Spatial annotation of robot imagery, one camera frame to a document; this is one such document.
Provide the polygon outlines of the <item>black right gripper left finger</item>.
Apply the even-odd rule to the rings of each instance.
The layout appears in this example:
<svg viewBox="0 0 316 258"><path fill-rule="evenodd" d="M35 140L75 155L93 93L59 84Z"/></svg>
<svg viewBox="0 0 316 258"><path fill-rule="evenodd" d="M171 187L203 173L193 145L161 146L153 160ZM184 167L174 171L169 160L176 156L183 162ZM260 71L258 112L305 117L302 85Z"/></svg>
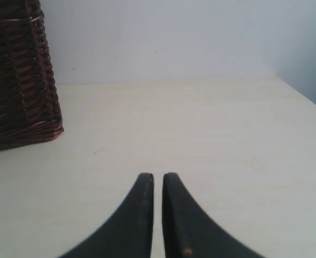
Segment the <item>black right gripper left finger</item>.
<svg viewBox="0 0 316 258"><path fill-rule="evenodd" d="M108 220L62 257L150 257L153 220L153 175L141 173Z"/></svg>

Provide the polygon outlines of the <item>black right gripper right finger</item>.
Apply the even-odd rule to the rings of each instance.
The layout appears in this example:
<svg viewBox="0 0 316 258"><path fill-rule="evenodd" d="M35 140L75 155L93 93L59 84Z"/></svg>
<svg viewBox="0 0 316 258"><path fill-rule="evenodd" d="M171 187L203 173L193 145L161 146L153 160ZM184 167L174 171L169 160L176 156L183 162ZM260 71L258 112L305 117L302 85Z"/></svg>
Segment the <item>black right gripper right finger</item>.
<svg viewBox="0 0 316 258"><path fill-rule="evenodd" d="M162 197L166 257L261 257L215 223L178 174L164 175Z"/></svg>

